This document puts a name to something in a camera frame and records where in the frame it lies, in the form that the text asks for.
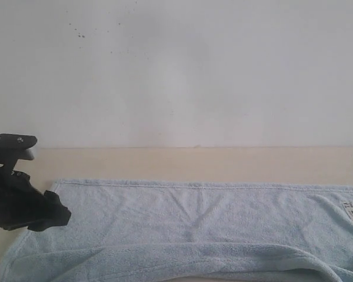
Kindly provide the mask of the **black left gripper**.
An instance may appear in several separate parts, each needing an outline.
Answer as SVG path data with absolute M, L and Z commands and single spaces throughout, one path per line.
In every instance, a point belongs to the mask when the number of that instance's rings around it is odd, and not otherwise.
M 45 231 L 69 223 L 71 211 L 55 192 L 40 193 L 30 184 L 30 176 L 0 169 L 0 228 L 12 231 L 28 226 L 30 231 Z

